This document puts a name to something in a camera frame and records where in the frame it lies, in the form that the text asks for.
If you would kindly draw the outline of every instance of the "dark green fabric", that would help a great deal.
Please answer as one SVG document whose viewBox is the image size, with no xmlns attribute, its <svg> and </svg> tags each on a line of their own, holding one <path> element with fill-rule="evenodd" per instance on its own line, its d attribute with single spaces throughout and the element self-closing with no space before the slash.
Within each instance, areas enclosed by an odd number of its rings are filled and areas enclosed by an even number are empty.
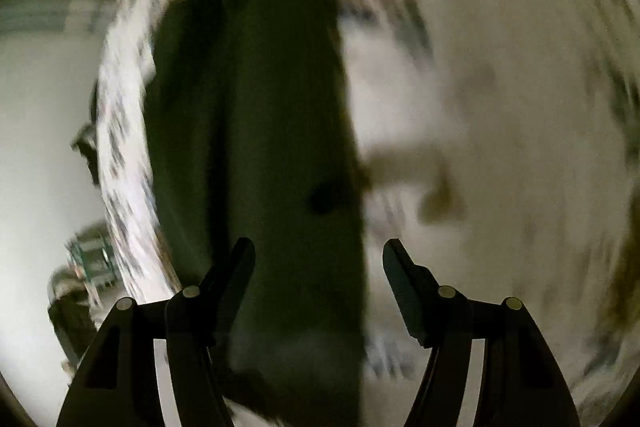
<svg viewBox="0 0 640 427">
<path fill-rule="evenodd" d="M 249 237 L 230 367 L 285 421 L 356 425 L 364 256 L 335 0 L 182 1 L 154 58 L 146 135 L 180 281 Z"/>
</svg>

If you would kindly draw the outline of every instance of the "blurry pattern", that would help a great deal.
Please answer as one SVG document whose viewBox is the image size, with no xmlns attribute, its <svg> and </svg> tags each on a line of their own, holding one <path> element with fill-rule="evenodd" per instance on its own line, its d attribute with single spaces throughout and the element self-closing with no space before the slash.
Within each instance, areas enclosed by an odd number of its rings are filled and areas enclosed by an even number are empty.
<svg viewBox="0 0 640 427">
<path fill-rule="evenodd" d="M 120 1 L 100 70 L 101 187 L 121 272 L 141 302 L 177 288 L 158 253 L 140 105 L 168 1 Z M 640 363 L 640 2 L 340 3 L 370 186 L 368 319 L 387 330 L 382 353 L 404 335 L 380 267 L 395 235 L 470 298 L 521 297 L 584 425 L 597 425 Z M 369 363 L 402 374 L 403 357 Z M 407 388 L 367 392 L 364 406 L 380 413 L 368 425 L 402 422 Z"/>
</svg>

